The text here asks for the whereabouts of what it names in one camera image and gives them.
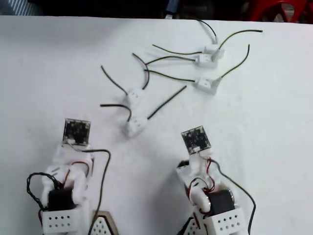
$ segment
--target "red chair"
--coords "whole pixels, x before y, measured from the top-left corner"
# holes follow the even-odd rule
[[[294,14],[288,19],[282,4],[293,6]],[[259,21],[263,14],[267,15],[270,21],[280,14],[285,22],[297,22],[304,11],[307,0],[249,0],[249,21]]]

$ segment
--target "black wire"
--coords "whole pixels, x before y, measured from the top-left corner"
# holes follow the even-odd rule
[[[156,114],[164,105],[166,105],[168,102],[170,102],[176,95],[178,95],[179,93],[181,93],[183,90],[186,89],[187,86],[184,86],[183,88],[181,88],[178,92],[176,92],[175,94],[173,94],[170,98],[168,98],[164,103],[162,103],[150,116],[147,117],[147,119],[149,120],[150,118],[152,118],[154,116],[154,114]]]
[[[126,95],[128,95],[127,91],[125,91],[120,85],[118,85],[111,77],[110,75],[106,72],[106,70],[104,69],[103,65],[101,65],[101,69],[104,72],[104,74],[108,77],[108,79],[114,84],[116,85],[119,89],[121,89]]]
[[[127,121],[129,121],[132,118],[132,111],[126,105],[122,105],[122,104],[100,104],[100,107],[122,107],[122,108],[128,109],[129,116],[128,116]]]
[[[54,176],[44,173],[44,172],[34,172],[32,174],[30,174],[27,178],[27,184],[26,184],[26,191],[27,193],[34,199],[34,201],[39,205],[40,210],[42,211],[46,211],[46,208],[43,206],[43,204],[41,203],[40,199],[38,197],[36,197],[30,190],[30,180],[33,176],[35,175],[41,175],[41,176],[46,176],[48,177],[54,184],[54,188],[55,189],[61,189],[62,188],[62,183],[59,182],[56,178],[54,178]]]
[[[250,235],[251,225],[252,225],[254,213],[255,213],[255,210],[256,210],[256,203],[255,203],[253,197],[250,195],[250,193],[248,193],[243,187],[241,187],[241,186],[240,186],[238,183],[236,183],[233,179],[231,179],[229,176],[225,175],[225,174],[222,172],[221,166],[220,166],[220,164],[219,164],[217,161],[215,161],[215,160],[213,160],[213,159],[209,159],[209,161],[215,163],[215,164],[217,165],[217,168],[218,168],[220,174],[221,174],[222,176],[224,176],[225,178],[227,178],[230,182],[232,182],[232,183],[233,183],[234,185],[236,185],[238,188],[240,188],[240,189],[251,199],[251,201],[252,201],[252,203],[253,203],[253,209],[252,209],[252,213],[251,213],[251,217],[250,217],[250,221],[249,221],[249,225],[248,225],[248,233],[249,233],[249,235]]]
[[[219,49],[221,49],[222,46],[224,45],[224,43],[225,43],[228,39],[230,39],[232,36],[234,36],[234,35],[236,35],[236,34],[238,34],[238,33],[244,33],[244,32],[257,32],[257,33],[262,33],[263,30],[258,30],[258,29],[246,29],[246,30],[241,30],[241,31],[232,33],[232,34],[230,34],[230,35],[222,42],[222,44],[220,45]]]
[[[82,152],[84,152],[84,153],[106,152],[106,153],[108,153],[108,155],[109,155],[107,164],[106,164],[106,166],[105,166],[105,168],[104,168],[104,171],[103,171],[102,180],[101,180],[100,196],[99,196],[98,206],[97,206],[97,209],[96,209],[96,211],[95,211],[95,213],[94,213],[94,216],[93,216],[93,219],[92,219],[92,222],[91,222],[89,231],[88,231],[88,235],[90,235],[90,234],[91,234],[91,231],[92,231],[92,228],[93,228],[93,225],[94,225],[94,223],[95,223],[95,221],[97,220],[97,217],[98,217],[98,213],[99,213],[99,209],[100,209],[100,205],[101,205],[101,201],[102,201],[103,182],[104,182],[104,178],[105,178],[106,173],[107,173],[107,169],[108,169],[109,162],[110,162],[110,160],[111,160],[111,153],[110,153],[110,151],[108,151],[108,150],[106,150],[106,149],[89,149],[89,150],[82,150]]]
[[[213,28],[212,28],[208,23],[204,22],[203,20],[197,19],[197,18],[191,18],[191,19],[192,19],[192,20],[199,21],[199,22],[205,24],[206,26],[208,26],[208,27],[212,30],[212,32],[213,32],[215,38],[217,37],[215,31],[213,30]]]
[[[172,78],[174,80],[178,80],[178,81],[186,81],[186,82],[196,82],[195,80],[189,80],[189,79],[182,79],[182,78],[177,78],[177,77],[172,77],[172,76],[169,76],[169,75],[166,75],[166,74],[163,74],[161,72],[158,72],[158,71],[153,71],[153,70],[145,70],[146,72],[153,72],[153,73],[156,73],[156,74],[159,74],[159,75],[162,75],[164,77],[168,77],[168,78]]]
[[[191,53],[179,53],[179,52],[174,52],[174,51],[170,51],[170,50],[164,49],[164,48],[159,47],[159,46],[154,45],[154,44],[152,44],[152,46],[154,46],[154,47],[156,47],[156,48],[159,48],[159,49],[161,49],[161,50],[164,50],[164,51],[166,51],[166,52],[168,52],[168,53],[177,54],[177,55],[195,55],[195,54],[200,54],[200,53],[202,53],[202,51],[196,51],[196,52],[191,52]]]
[[[243,59],[242,62],[240,62],[238,65],[236,65],[235,67],[231,68],[229,71],[227,71],[226,73],[224,73],[221,78],[225,77],[227,74],[229,74],[230,72],[232,72],[234,69],[238,68],[240,65],[242,65],[244,63],[244,61],[246,61],[246,59],[248,58],[249,56],[249,52],[250,52],[250,44],[248,45],[248,51],[246,53],[246,56],[245,58]]]
[[[138,60],[140,60],[144,66],[146,67],[146,70],[148,71],[148,77],[147,77],[147,82],[146,84],[142,87],[142,89],[146,89],[147,85],[149,84],[149,81],[150,81],[150,73],[149,73],[149,69],[148,69],[148,66],[146,65],[146,63],[139,57],[137,56],[135,53],[133,53],[133,56],[136,57]]]
[[[164,59],[169,59],[169,58],[175,58],[175,59],[180,59],[180,60],[187,60],[187,61],[192,61],[192,62],[196,61],[195,59],[190,59],[190,58],[186,58],[186,57],[170,55],[170,56],[164,56],[164,57],[157,58],[155,60],[149,61],[148,63],[146,63],[146,65],[152,64],[152,63],[154,63],[156,61],[159,61],[159,60],[164,60]]]

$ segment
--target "circuit board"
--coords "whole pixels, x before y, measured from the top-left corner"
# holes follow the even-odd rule
[[[200,152],[211,147],[210,141],[206,136],[203,126],[184,131],[181,134],[189,155]]]
[[[66,118],[63,133],[63,143],[84,146],[88,145],[90,125],[90,121]]]

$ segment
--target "wire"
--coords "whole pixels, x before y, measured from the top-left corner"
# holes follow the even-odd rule
[[[238,33],[244,33],[244,32],[257,32],[257,33],[262,33],[263,30],[258,30],[258,29],[246,29],[246,30],[241,30],[241,31],[232,33],[232,34],[230,34],[230,35],[222,42],[222,44],[220,45],[219,49],[221,49],[222,46],[224,45],[224,43],[225,43],[228,39],[230,39],[232,36],[234,36],[234,35],[236,35],[236,34],[238,34]]]
[[[164,56],[164,57],[160,57],[160,58],[157,58],[155,60],[149,61],[148,63],[146,63],[146,65],[152,64],[152,63],[154,63],[156,61],[159,61],[159,60],[164,60],[164,59],[169,59],[169,58],[175,58],[175,59],[180,59],[180,60],[187,60],[187,61],[192,61],[192,62],[196,61],[195,59],[190,59],[190,58],[186,58],[186,57],[170,55],[170,56]]]
[[[225,77],[227,74],[229,74],[230,72],[232,72],[233,70],[235,70],[236,68],[238,68],[240,65],[242,65],[244,63],[244,61],[246,61],[246,59],[248,58],[249,56],[249,53],[250,53],[250,44],[248,45],[248,50],[246,52],[246,56],[245,58],[243,59],[242,62],[240,62],[238,65],[236,65],[235,67],[231,68],[229,71],[227,71],[226,73],[224,73],[221,78]]]
[[[227,178],[230,182],[232,182],[234,185],[236,185],[238,188],[240,188],[240,189],[251,199],[251,201],[252,201],[252,203],[253,203],[253,209],[252,209],[252,213],[251,213],[251,217],[250,217],[250,221],[249,221],[249,225],[248,225],[248,233],[249,233],[249,235],[250,235],[251,225],[252,225],[254,213],[255,213],[255,210],[256,210],[256,203],[255,203],[253,197],[250,195],[250,193],[248,193],[243,187],[241,187],[241,186],[240,186],[238,183],[236,183],[233,179],[231,179],[229,176],[225,175],[225,174],[222,172],[221,166],[220,166],[220,164],[219,164],[217,161],[215,161],[215,160],[213,160],[213,159],[210,159],[210,161],[216,164],[216,166],[217,166],[217,168],[218,168],[218,170],[219,170],[219,172],[220,172],[220,174],[221,174],[222,176],[224,176],[224,177]]]
[[[66,183],[66,181],[67,181],[67,178],[68,178],[69,173],[70,173],[70,169],[68,169],[68,171],[67,171],[67,174],[66,174],[65,179],[64,179],[63,186],[65,186],[65,183]]]
[[[208,23],[204,22],[203,20],[197,19],[197,18],[192,18],[192,19],[193,19],[193,20],[196,20],[196,21],[199,21],[199,22],[205,24],[206,26],[208,26],[208,27],[212,30],[212,32],[213,32],[215,38],[217,37],[215,31],[213,30],[213,28],[212,28]]]
[[[110,160],[111,160],[111,152],[106,150],[106,149],[89,149],[89,150],[82,150],[82,152],[84,152],[84,153],[105,152],[105,153],[107,153],[109,155],[107,164],[106,164],[106,166],[104,168],[104,171],[103,171],[102,180],[101,180],[101,187],[100,187],[100,195],[99,195],[98,206],[97,206],[97,209],[96,209],[96,211],[94,213],[94,216],[93,216],[93,219],[92,219],[89,231],[88,231],[88,235],[91,235],[91,231],[92,231],[92,228],[93,228],[93,225],[94,225],[95,221],[97,220],[99,209],[100,209],[100,205],[101,205],[101,201],[102,201],[103,182],[104,182],[104,178],[105,178],[106,173],[107,173],[108,165],[109,165]]]
[[[122,105],[122,104],[100,104],[100,107],[122,107],[122,108],[128,109],[129,116],[128,116],[127,121],[129,121],[132,118],[132,111],[126,105]]]
[[[128,95],[127,91],[125,91],[120,85],[118,85],[111,77],[110,75],[106,72],[106,70],[104,69],[103,65],[101,65],[101,69],[104,72],[104,74],[108,77],[108,79],[114,84],[116,85],[119,89],[121,89],[126,95]]]
[[[184,86],[183,88],[181,88],[178,92],[176,92],[175,94],[173,94],[170,98],[168,98],[164,103],[162,103],[150,116],[148,116],[148,120],[150,118],[152,118],[164,105],[166,105],[168,102],[170,102],[176,95],[178,95],[179,93],[181,93],[183,90],[186,89],[187,86]]]
[[[28,176],[28,178],[27,178],[27,185],[26,185],[26,191],[32,197],[32,199],[34,199],[34,201],[39,205],[40,209],[42,211],[45,211],[46,208],[43,206],[43,204],[41,203],[40,199],[37,198],[30,190],[30,180],[35,175],[42,175],[42,176],[48,177],[53,182],[55,189],[61,189],[63,187],[63,185],[56,178],[54,178],[54,176],[52,176],[50,174],[47,174],[47,173],[44,173],[44,172],[34,172],[34,173],[32,173],[32,174],[30,174]]]
[[[142,89],[146,89],[147,85],[149,84],[149,81],[150,81],[150,73],[149,73],[149,69],[148,69],[148,66],[146,65],[146,63],[139,57],[137,56],[135,53],[133,53],[133,56],[136,57],[138,60],[140,60],[144,66],[146,67],[146,70],[148,71],[148,77],[147,77],[147,82],[146,84],[142,87]]]
[[[191,188],[192,188],[191,186],[192,186],[192,184],[193,184],[196,180],[201,180],[202,182],[204,182],[205,185],[206,185],[206,188],[209,189],[209,185],[207,185],[207,182],[206,182],[204,179],[202,179],[202,178],[200,178],[200,177],[194,178],[192,181],[190,181],[189,187],[188,187],[188,199],[189,199],[189,200],[190,200],[190,193],[191,193]]]
[[[161,76],[168,77],[168,78],[172,78],[172,79],[174,79],[174,80],[178,80],[178,81],[196,82],[195,80],[190,80],[190,79],[182,79],[182,78],[172,77],[172,76],[169,76],[169,75],[163,74],[163,73],[158,72],[158,71],[153,71],[153,70],[145,70],[145,71],[146,71],[146,72],[156,73],[156,74],[159,74],[159,75],[161,75]]]
[[[177,55],[195,55],[195,54],[201,54],[202,53],[202,51],[196,51],[196,52],[191,52],[191,53],[180,53],[180,52],[174,52],[174,51],[170,51],[170,50],[164,49],[164,48],[159,47],[159,46],[154,45],[154,44],[152,44],[152,46],[154,46],[156,48],[159,48],[159,49],[161,49],[163,51],[166,51],[168,53],[177,54]]]
[[[87,166],[87,174],[86,176],[88,176],[89,174],[89,165],[86,163],[86,162],[83,162],[83,161],[76,161],[76,162],[73,162],[71,165],[74,165],[74,164],[85,164]]]
[[[42,211],[43,211],[43,210],[41,210],[41,209],[39,209],[39,211],[38,211],[38,218],[39,218],[41,227],[43,226],[43,218],[42,218],[42,216],[41,216],[41,212],[42,212]]]

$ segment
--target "white table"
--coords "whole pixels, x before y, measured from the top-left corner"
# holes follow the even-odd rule
[[[188,88],[128,140],[120,125],[127,111],[100,108],[118,103],[125,89],[144,83],[142,65],[165,53],[151,47],[193,51],[211,40],[196,21],[97,18],[0,17],[0,233],[40,234],[38,207],[26,194],[26,178],[44,171],[63,135],[64,119],[91,121],[90,142],[112,152],[102,210],[121,235],[174,235],[191,212],[175,167],[188,154],[182,131],[203,125],[214,158],[254,196],[254,235],[311,234],[313,155],[313,26],[287,23],[209,22],[225,44],[217,70],[187,61],[151,66],[182,78],[216,78],[248,60],[221,83],[215,97]],[[151,75],[140,108],[145,115],[185,83]],[[105,160],[98,155],[97,180]],[[40,180],[32,189],[40,195]],[[240,200],[251,203],[238,191]]]

